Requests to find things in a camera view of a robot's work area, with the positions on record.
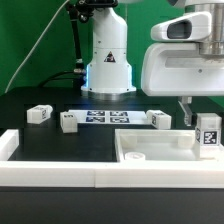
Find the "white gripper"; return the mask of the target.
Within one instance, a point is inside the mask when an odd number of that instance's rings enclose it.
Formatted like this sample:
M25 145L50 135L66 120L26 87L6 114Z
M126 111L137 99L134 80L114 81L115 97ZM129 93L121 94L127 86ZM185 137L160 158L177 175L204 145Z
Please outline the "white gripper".
M202 42L212 33L209 12L187 13L151 29L155 40L146 51L141 88L148 96L181 96L184 123L192 125L189 96L224 95L224 57L205 56Z

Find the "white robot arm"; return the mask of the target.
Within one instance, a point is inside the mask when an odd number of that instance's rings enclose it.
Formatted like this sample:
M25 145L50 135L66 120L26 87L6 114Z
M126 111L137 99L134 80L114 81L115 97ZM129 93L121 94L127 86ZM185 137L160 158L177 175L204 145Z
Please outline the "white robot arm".
M141 89L148 96L177 96L190 126L192 97L224 95L224 0L167 1L185 12L151 28L155 43L144 56ZM82 91L116 100L136 90L126 59L127 24L107 0L88 5L94 13L93 58Z

